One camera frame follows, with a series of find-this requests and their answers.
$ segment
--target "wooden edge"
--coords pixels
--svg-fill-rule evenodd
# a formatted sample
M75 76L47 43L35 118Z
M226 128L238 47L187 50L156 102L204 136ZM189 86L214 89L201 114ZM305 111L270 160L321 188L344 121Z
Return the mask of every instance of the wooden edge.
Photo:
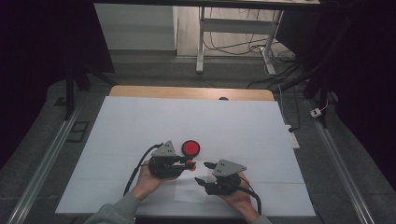
M190 87L115 86L109 96L170 99L218 100L226 97L239 101L274 101L268 90L214 89Z

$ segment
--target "gray sleeve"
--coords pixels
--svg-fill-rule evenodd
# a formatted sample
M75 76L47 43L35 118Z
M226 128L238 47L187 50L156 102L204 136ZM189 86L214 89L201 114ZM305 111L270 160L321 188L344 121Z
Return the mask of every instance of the gray sleeve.
M127 193L115 204L103 205L85 224L134 224L134 215L140 203L132 193Z
M270 219L266 216L260 216L257 220L253 221L251 224L272 224Z

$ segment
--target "white table surface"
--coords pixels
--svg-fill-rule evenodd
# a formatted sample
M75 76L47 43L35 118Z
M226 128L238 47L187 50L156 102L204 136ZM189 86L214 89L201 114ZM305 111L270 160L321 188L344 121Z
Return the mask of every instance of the white table surface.
M146 150L168 140L178 155L185 141L197 141L198 164L225 159L246 165L245 174L262 200L265 215L315 215L277 102L110 96L56 213L95 213L103 204L115 203ZM149 195L137 215L239 217L223 200L193 185L194 176L213 178L202 165L196 172L185 171Z

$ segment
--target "red round object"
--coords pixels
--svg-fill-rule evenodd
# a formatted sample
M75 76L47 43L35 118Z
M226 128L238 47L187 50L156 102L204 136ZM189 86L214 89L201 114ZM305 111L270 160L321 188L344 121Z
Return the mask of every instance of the red round object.
M201 147L199 144L193 140L189 140L183 143L183 146L181 146L181 151L183 154L192 157L196 157L199 154L200 149Z

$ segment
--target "human hand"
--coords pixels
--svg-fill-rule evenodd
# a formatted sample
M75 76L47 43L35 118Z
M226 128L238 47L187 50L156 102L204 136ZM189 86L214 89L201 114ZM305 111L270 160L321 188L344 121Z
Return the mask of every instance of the human hand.
M134 186L134 188L131 190L131 193L137 199L143 201L145 198L147 198L150 195L150 193L154 192L161 185L161 183L172 179L176 179L176 178L172 177L172 178L160 179L153 176L149 171L149 162L144 161L142 166L140 167L140 174L139 177L137 178L137 183Z
M244 173L240 172L239 176L243 178L239 186L248 189L248 179L245 177ZM253 222L260 216L251 204L250 195L241 190L237 190L230 195L219 195L219 197L230 205L233 210L238 212L247 223Z

